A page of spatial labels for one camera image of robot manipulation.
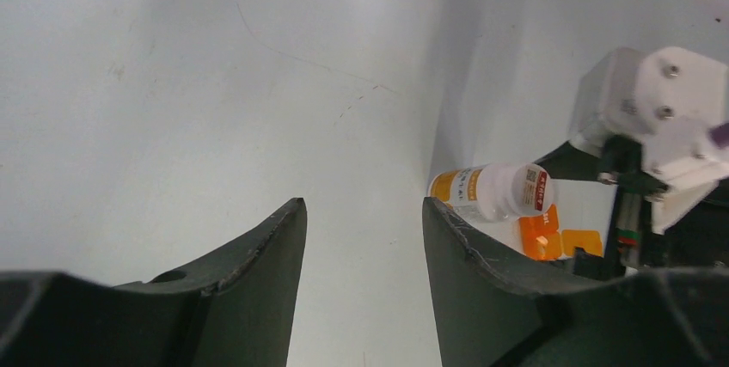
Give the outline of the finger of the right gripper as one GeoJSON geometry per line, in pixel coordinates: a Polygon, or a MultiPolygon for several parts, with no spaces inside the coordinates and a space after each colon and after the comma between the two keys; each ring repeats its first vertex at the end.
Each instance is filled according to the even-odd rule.
{"type": "Polygon", "coordinates": [[[553,179],[589,182],[615,182],[616,172],[609,171],[603,161],[603,150],[588,145],[587,150],[565,142],[535,164],[545,169],[553,179]]]}

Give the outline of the white pill bottle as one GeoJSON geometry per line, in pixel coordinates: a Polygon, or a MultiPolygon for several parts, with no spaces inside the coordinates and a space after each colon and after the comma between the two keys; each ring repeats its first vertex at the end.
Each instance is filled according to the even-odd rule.
{"type": "Polygon", "coordinates": [[[490,163],[439,174],[426,195],[467,223],[503,223],[546,213],[557,200],[557,189],[537,164],[490,163]]]}

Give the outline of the orange pill organizer box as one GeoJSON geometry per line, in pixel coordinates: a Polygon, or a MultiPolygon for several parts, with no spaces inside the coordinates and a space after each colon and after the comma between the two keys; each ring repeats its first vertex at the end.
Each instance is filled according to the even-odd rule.
{"type": "Polygon", "coordinates": [[[519,218],[517,228],[522,252],[533,260],[572,258],[577,248],[598,257],[604,255],[601,233],[562,226],[556,205],[551,205],[541,216],[519,218]]]}

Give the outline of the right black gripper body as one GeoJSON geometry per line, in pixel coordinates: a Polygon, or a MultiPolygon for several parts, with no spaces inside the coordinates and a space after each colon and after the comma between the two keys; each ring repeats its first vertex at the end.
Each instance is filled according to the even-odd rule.
{"type": "Polygon", "coordinates": [[[668,186],[641,170],[642,147],[622,136],[603,147],[603,171],[616,178],[603,277],[622,277],[629,267],[728,267],[728,179],[702,196],[675,223],[658,233],[653,215],[668,205],[668,186]]]}

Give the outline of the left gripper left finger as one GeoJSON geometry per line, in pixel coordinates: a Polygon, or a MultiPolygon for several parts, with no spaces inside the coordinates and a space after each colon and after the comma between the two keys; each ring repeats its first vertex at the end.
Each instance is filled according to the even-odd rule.
{"type": "Polygon", "coordinates": [[[284,366],[307,234],[301,198],[151,281],[3,272],[4,366],[284,366]]]}

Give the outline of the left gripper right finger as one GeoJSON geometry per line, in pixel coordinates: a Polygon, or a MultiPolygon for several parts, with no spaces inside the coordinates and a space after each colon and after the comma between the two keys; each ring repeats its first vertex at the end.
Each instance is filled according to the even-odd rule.
{"type": "Polygon", "coordinates": [[[728,271],[596,281],[532,260],[426,198],[423,236],[445,366],[725,366],[728,271]]]}

